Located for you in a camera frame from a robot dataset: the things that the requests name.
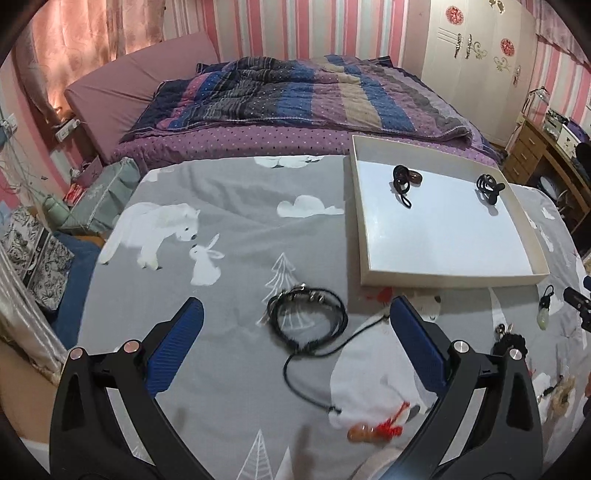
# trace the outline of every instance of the black bracelet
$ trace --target black bracelet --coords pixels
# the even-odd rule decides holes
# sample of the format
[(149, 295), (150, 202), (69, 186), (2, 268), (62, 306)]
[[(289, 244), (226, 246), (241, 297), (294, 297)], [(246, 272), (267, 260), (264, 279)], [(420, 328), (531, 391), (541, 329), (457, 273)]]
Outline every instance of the black bracelet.
[[(304, 345), (300, 345), (296, 340), (287, 336), (285, 332), (281, 330), (281, 327), (279, 325), (279, 315), (281, 308), (284, 307), (286, 304), (295, 301), (305, 301), (307, 303), (318, 303), (321, 305), (326, 305), (338, 314), (337, 320), (333, 322), (330, 331), (326, 335), (319, 339), (307, 342)], [(277, 338), (281, 340), (291, 351), (290, 356), (287, 358), (285, 364), (283, 365), (283, 380), (285, 381), (287, 387), (302, 400), (305, 400), (306, 402), (315, 405), (316, 407), (322, 408), (329, 413), (331, 411), (335, 411), (337, 412), (337, 414), (341, 413), (340, 408), (337, 408), (334, 405), (327, 405), (319, 401), (316, 401), (313, 398), (308, 397), (307, 395), (303, 394), (298, 389), (296, 389), (287, 377), (287, 367), (291, 360), (296, 357), (325, 358), (327, 356), (333, 355), (334, 353), (344, 348), (345, 345), (347, 345), (353, 338), (357, 337), (367, 329), (373, 327), (374, 325), (377, 325), (378, 323), (380, 323), (384, 319), (387, 319), (388, 317), (382, 317), (376, 322), (373, 322), (370, 325), (365, 326), (333, 350), (324, 353), (317, 353), (319, 349), (329, 345), (330, 343), (334, 342), (338, 337), (340, 337), (347, 328), (347, 325), (349, 324), (349, 316), (347, 315), (345, 304), (342, 302), (342, 300), (336, 293), (326, 288), (311, 288), (306, 286), (305, 284), (298, 285), (296, 287), (293, 287), (290, 291), (282, 291), (279, 295), (271, 297), (269, 299), (269, 302), (267, 303), (267, 315), (269, 317), (269, 325), (271, 327), (271, 330), (277, 336)]]
[(406, 208), (413, 206), (406, 194), (410, 190), (410, 171), (404, 165), (397, 165), (392, 171), (394, 190), (400, 195), (400, 201)]
[(484, 174), (478, 177), (476, 188), (484, 195), (489, 205), (496, 205), (499, 194), (505, 190), (505, 184), (497, 183), (491, 175)]

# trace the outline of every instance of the white rabbit print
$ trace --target white rabbit print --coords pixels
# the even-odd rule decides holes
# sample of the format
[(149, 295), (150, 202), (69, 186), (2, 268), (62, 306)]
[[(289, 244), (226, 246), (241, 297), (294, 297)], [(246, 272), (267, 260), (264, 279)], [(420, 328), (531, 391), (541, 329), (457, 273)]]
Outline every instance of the white rabbit print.
[(191, 285), (213, 285), (222, 274), (219, 267), (216, 267), (212, 262), (212, 260), (219, 260), (224, 257), (223, 253), (212, 250), (212, 247), (216, 244), (219, 238), (220, 235), (217, 234), (206, 247), (193, 245), (193, 248), (189, 252), (189, 256), (195, 260)]

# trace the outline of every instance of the white wardrobe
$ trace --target white wardrobe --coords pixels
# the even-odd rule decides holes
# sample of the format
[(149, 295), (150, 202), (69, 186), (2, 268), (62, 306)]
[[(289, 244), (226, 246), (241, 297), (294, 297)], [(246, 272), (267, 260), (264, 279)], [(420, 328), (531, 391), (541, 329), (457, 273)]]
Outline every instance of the white wardrobe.
[(431, 0), (421, 79), (506, 145), (534, 69), (535, 18), (517, 0)]

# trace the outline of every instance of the striped comforter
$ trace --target striped comforter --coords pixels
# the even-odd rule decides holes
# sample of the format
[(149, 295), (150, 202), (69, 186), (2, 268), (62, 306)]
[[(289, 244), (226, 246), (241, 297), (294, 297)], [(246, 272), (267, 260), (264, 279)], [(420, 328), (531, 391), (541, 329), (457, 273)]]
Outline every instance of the striped comforter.
[(430, 141), (465, 137), (470, 145), (470, 123), (432, 100), (425, 89), (404, 81), (399, 70), (354, 57), (245, 57), (198, 66), (190, 80), (162, 83), (122, 141), (218, 125), (272, 124)]

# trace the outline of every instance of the polka dot sheet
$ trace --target polka dot sheet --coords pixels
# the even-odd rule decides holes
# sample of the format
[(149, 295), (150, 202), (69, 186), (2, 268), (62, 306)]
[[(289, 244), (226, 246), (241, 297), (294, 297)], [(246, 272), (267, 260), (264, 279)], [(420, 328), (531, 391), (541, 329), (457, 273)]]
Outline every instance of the polka dot sheet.
[[(265, 125), (205, 128), (177, 135), (139, 138), (120, 144), (115, 150), (111, 162), (119, 161), (123, 157), (131, 157), (145, 174), (153, 168), (161, 168), (188, 160), (265, 155), (348, 155), (354, 134), (355, 132), (347, 130)], [(461, 138), (444, 143), (401, 137), (384, 138), (435, 148), (445, 153), (496, 167), (495, 160), (470, 148)]]

